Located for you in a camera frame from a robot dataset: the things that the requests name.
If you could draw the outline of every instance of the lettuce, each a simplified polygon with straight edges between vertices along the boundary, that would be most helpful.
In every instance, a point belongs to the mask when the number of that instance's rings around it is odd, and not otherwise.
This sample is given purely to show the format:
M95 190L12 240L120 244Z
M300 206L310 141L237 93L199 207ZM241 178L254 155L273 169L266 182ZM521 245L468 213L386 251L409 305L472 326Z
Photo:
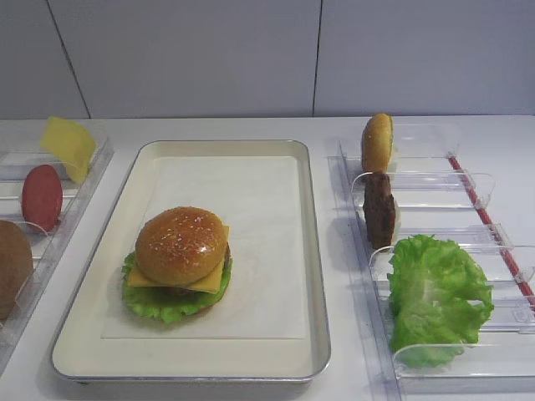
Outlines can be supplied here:
M392 351L413 344L477 343L490 318L492 287L483 270L454 241L418 235L398 241L390 259ZM414 347L399 355L413 368L449 363L463 347Z
M221 286L216 294L195 292L177 296L158 287L127 287L126 278L134 265L135 253L131 252L125 258L121 269L124 274L122 293L126 306L138 316L171 323L179 322L184 316L193 315L221 300L231 279L232 259L223 268Z

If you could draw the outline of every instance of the top bun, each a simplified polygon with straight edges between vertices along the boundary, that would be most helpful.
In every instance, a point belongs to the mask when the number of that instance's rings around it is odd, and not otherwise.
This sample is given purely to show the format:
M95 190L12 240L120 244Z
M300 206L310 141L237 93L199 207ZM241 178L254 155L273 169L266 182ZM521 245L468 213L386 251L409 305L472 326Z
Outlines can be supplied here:
M392 155L393 141L394 124L392 117L380 113L369 119L360 141L362 170L364 172L385 173Z
M141 272L167 286L186 286L210 273L225 256L227 234L219 217L176 207L147 221L135 242Z
M0 221L0 319L9 316L32 270L32 248L26 234L15 223Z

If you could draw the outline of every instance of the yellow cheese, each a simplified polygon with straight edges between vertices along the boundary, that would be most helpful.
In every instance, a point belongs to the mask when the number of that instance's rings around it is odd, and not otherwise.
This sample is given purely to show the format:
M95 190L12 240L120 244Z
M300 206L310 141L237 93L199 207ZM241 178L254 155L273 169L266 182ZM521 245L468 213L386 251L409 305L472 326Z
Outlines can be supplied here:
M64 163L72 181L84 182L96 147L84 126L68 119L49 117L40 145Z
M225 228L225 233L227 234L228 241L228 227ZM203 277L201 280L193 282L189 286L176 286L178 288L185 288L186 290L199 291L199 292L209 292L215 294L219 291L221 286L221 277L223 274L223 267L225 265L225 257L217 264L216 268L208 274L208 276ZM135 266L128 275L126 279L127 287L172 287L164 286L159 282L153 282L150 278L147 278L141 273L140 269Z

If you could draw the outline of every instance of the plastic container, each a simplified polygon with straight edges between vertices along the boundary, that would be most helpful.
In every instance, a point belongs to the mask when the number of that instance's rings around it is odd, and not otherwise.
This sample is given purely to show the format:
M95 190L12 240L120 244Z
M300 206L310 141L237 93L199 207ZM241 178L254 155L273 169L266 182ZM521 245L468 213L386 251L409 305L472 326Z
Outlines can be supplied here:
M371 388L376 400L411 399L423 393L508 392L535 388L535 247L512 244L486 207L494 179L463 170L456 158L458 132L436 124L396 125L395 159L389 168L399 226L393 245L416 234L459 243L493 285L491 318L478 344L415 344L390 350L395 326L390 312L392 246L372 249L364 220L364 182L359 137L340 143L334 163L344 193L339 213L354 238L358 266L350 273ZM452 362L435 368L407 364L422 353L451 352Z
M9 316L0 321L0 374L113 155L110 141L99 123L91 120L79 123L97 142L89 174L80 185L68 178L63 163L39 148L46 121L0 121L0 220L11 221L24 231L33 257L32 273L20 288ZM60 222L49 232L26 222L21 212L24 180L29 171L39 165L51 165L56 170L63 190Z

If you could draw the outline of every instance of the tomato slice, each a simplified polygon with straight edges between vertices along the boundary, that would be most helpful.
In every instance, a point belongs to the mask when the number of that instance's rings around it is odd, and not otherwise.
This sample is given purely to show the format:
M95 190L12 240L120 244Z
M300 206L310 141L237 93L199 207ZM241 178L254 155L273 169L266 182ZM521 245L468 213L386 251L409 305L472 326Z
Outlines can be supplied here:
M29 172L24 180L22 203L25 221L37 224L46 232L58 224L63 189L58 173L51 165L40 165Z

